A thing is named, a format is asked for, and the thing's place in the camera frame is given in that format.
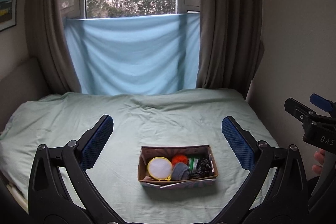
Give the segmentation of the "person's right hand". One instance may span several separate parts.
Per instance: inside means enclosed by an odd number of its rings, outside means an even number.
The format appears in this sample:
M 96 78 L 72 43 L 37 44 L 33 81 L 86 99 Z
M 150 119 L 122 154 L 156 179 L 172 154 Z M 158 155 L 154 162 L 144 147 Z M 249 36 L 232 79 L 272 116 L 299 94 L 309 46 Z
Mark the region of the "person's right hand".
M 315 151 L 314 159 L 317 162 L 317 164 L 312 165 L 311 169 L 316 175 L 320 176 L 322 172 L 323 163 L 325 160 L 325 150 L 320 149 L 319 151 Z

